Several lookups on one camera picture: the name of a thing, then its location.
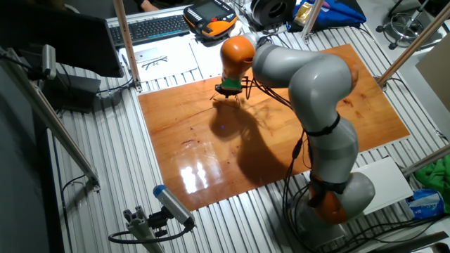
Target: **wooden board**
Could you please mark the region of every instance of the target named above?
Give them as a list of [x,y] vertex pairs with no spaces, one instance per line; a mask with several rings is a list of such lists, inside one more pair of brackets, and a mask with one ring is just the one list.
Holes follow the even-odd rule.
[[[337,111],[359,137],[360,151],[409,135],[386,97],[349,44],[326,53],[359,65],[359,82]],[[215,96],[220,77],[139,96],[164,184],[189,210],[283,179],[302,127],[286,106],[251,90],[249,100]],[[277,89],[287,98],[287,89]],[[307,154],[295,163],[308,170]]]

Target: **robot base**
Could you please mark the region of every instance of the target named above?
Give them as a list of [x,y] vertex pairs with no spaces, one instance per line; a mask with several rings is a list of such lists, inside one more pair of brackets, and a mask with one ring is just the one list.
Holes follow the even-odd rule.
[[[297,199],[292,202],[292,207],[295,207]],[[307,202],[308,197],[303,196],[297,207],[298,232],[300,239],[305,244],[310,246],[312,249],[316,249],[317,247],[337,240],[348,234],[342,225],[329,225],[319,220],[314,214],[312,208],[307,205]]]

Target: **black keyboard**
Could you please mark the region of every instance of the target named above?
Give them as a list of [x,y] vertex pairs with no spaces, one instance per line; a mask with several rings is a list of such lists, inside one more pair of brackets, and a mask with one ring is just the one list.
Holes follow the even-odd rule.
[[[128,28],[133,45],[182,36],[189,33],[189,26],[186,24],[182,15],[155,18],[128,24]],[[114,46],[116,48],[123,47],[124,40],[120,32],[120,27],[111,27],[110,31]]]

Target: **computer monitor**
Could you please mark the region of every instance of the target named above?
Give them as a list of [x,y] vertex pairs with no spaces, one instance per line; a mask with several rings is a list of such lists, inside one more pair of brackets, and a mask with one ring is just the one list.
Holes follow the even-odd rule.
[[54,8],[0,1],[0,46],[41,53],[48,44],[56,61],[103,77],[123,77],[106,20]]

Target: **blue cap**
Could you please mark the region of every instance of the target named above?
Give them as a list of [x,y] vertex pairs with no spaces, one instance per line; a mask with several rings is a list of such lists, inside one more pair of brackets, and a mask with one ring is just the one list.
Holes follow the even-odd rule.
[[155,186],[153,189],[153,195],[158,198],[158,196],[161,194],[161,192],[163,190],[167,189],[167,187],[165,185],[159,185],[159,186]]

